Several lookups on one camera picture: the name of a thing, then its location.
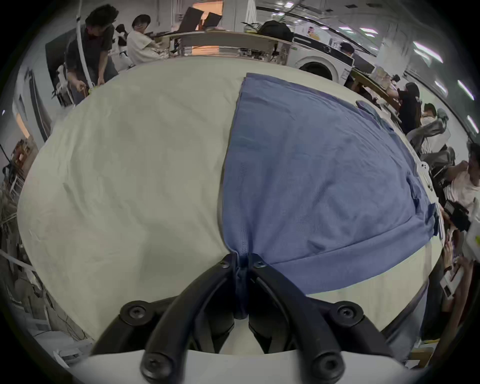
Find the woman with black hair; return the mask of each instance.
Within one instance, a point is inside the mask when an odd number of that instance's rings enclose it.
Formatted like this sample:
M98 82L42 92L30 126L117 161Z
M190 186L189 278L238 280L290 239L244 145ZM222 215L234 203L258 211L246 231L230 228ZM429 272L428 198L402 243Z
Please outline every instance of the woman with black hair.
M387 89L387 94L400 100L401 105L398 110L398 118L402 120L400 128L406 135L411 130L420 126L421 100L420 90L415 83L407 83L405 90Z

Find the black hair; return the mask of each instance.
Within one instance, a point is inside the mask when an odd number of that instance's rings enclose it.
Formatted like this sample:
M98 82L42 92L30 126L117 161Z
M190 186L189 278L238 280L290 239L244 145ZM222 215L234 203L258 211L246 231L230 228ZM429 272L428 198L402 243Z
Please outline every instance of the black hair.
M119 11L115 7L112 7L110 4L102 5L94 9L88 17L85 19L85 24L89 26L99 26L105 27L107 25L112 24Z
M423 106L423 111L430 111L433 114L433 117L437 117L437 110L435 109L435 105L433 105L432 103L426 103Z
M352 47L352 45L349 44L349 43L345 43L345 42L340 44L340 50L345 51L347 53L354 53L355 52L355 49Z
M475 156L477 163L480 165L480 145L477 143L470 143L468 151L470 152L470 156Z
M115 27L115 30L116 30L118 33L126 32L125 26L124 26L123 24L118 24L118 25Z
M406 88L409 96L420 97L420 90L415 83L407 83L405 85L405 88Z
M147 25L149 25L150 21L151 21L150 16L148 16L148 15L138 15L137 17L135 17L135 19L132 22L132 28L135 28L135 26L139 25L139 24L147 23Z

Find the man in black shirt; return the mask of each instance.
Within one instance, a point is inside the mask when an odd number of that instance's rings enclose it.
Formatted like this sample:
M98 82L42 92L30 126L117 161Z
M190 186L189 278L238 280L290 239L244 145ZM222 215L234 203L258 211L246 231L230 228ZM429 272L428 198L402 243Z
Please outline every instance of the man in black shirt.
M108 51L112 48L114 31L112 23L118 13L111 5L103 5L92 11L85 20L85 26L81 27L85 62L90 79L96 85L105 84L118 74L112 59L108 57ZM76 36L67 46L65 63L73 100L78 104L87 95L88 89Z

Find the ceiling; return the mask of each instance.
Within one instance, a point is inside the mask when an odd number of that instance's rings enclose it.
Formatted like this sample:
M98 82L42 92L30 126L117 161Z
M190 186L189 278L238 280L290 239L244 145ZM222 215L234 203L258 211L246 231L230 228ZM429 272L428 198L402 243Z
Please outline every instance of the ceiling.
M256 0L257 6L277 8L277 12L287 12L281 6L287 0ZM295 4L299 0L290 0ZM413 54L408 69L414 71L436 94L456 113L464 128L471 136L475 131L467 120L471 116L480 127L480 113L477 112L477 100L471 100L458 86L460 80L473 95L480 98L479 76L468 50L456 35L456 31L438 15L426 2L421 0L304 0L290 9L294 14L307 16L335 30L343 32L340 26L348 26L353 34L348 34L355 42L376 55L389 24L406 24L413 28L416 40L440 54L443 64L432 60L430 66L425 60ZM272 18L270 12L257 11L258 21ZM285 18L291 24L294 18ZM360 28L372 28L378 34L366 36ZM442 84L448 90L445 96L435 84ZM480 142L480 135L475 138Z

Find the laptop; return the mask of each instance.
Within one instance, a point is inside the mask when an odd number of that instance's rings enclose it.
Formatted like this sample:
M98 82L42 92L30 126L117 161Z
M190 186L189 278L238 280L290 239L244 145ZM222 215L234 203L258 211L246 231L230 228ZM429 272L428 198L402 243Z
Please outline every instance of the laptop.
M204 21L202 29L205 30L207 28L216 27L221 19L222 19L221 15L217 15L216 13L210 12Z

